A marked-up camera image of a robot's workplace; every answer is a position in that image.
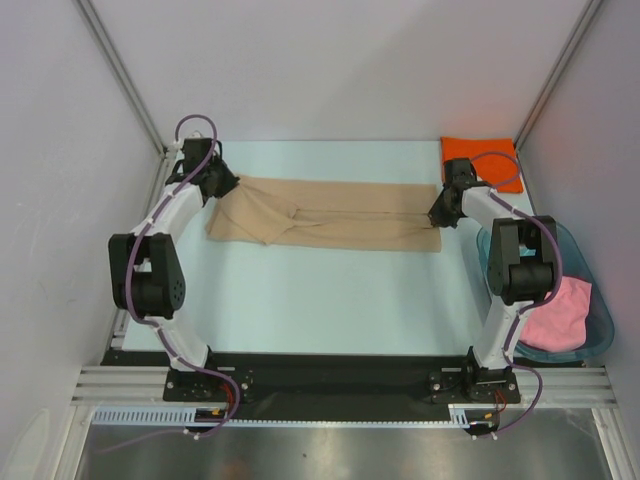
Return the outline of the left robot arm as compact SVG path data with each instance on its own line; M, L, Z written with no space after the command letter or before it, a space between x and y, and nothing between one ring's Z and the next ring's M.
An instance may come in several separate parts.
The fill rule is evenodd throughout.
M187 283L176 243L191 220L211 199L220 199L239 183L223 160L222 143L213 138L180 140L173 169L156 205L130 232L108 241L114 303L153 332L170 366L189 371L186 387L197 398L214 397L221 376L209 368L210 348L180 313Z

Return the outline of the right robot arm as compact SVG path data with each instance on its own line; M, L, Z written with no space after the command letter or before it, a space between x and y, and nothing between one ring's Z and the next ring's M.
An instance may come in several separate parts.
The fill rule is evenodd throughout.
M443 189L429 219L439 228L471 219L490 232L486 281L491 306L461 376L463 393L484 401L507 381L515 345L532 311L549 303L561 286L556 222L528 215L502 199L495 187L478 178L468 158L444 163Z

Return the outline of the beige t shirt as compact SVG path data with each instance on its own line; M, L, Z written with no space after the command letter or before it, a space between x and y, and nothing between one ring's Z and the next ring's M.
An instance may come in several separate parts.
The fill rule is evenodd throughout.
M216 201L209 239L265 246L438 253L431 184L304 181L242 176Z

